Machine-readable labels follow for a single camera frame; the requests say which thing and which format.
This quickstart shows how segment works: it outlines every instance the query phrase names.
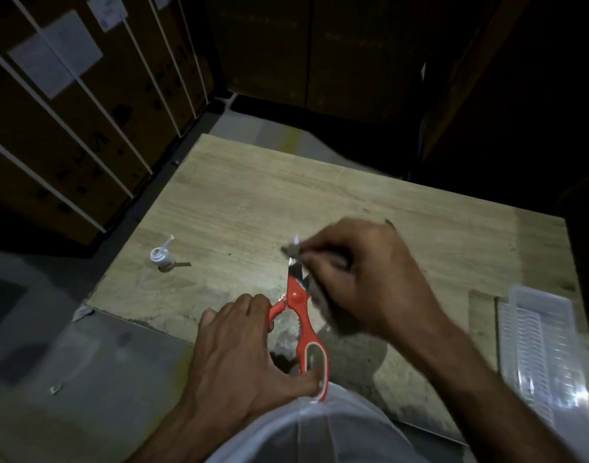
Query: red scissors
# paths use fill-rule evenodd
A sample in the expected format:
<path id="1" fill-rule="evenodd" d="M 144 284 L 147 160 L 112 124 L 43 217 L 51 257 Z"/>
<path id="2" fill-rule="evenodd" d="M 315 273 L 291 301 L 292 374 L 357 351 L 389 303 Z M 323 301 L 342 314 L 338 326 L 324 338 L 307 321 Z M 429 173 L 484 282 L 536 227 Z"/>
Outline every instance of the red scissors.
<path id="1" fill-rule="evenodd" d="M 316 336 L 307 315 L 307 300 L 310 295 L 309 275 L 303 279 L 303 265 L 294 258 L 288 262 L 288 285 L 286 296 L 275 304 L 268 312 L 268 324 L 286 309 L 292 309 L 299 316 L 300 338 L 296 348 L 301 371 L 314 369 L 321 375 L 320 388 L 314 401 L 322 401 L 327 396 L 329 384 L 329 359 L 327 350 Z"/>

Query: concrete floor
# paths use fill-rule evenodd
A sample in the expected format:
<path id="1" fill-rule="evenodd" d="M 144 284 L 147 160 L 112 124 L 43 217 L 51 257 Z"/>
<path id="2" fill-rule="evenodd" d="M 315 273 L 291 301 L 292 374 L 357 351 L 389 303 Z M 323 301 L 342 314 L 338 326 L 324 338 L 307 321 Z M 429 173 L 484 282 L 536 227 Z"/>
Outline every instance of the concrete floor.
<path id="1" fill-rule="evenodd" d="M 90 258 L 0 251 L 0 461 L 120 461 L 178 400 L 189 344 L 100 312 L 71 318 L 202 132 L 376 172 L 226 107 L 201 117 Z M 401 427 L 431 462 L 462 461 L 461 446 Z"/>

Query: wooden tabletop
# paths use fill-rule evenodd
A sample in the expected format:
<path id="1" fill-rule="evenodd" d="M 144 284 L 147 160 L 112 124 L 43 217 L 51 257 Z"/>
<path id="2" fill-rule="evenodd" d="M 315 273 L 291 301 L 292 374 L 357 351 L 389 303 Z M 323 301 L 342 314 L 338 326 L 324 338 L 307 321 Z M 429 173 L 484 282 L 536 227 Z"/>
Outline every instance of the wooden tabletop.
<path id="1" fill-rule="evenodd" d="M 279 300 L 287 274 L 281 245 L 344 216 L 397 227 L 443 309 L 494 367 L 494 298 L 521 284 L 571 299 L 589 390 L 588 325 L 563 219 L 206 134 L 87 303 L 193 343 L 205 309 L 242 293 Z M 178 266 L 162 273 L 149 253 L 171 233 Z M 391 417 L 462 439 L 437 394 L 398 352 L 362 334 L 337 338 L 309 310 L 329 352 L 331 381 Z"/>

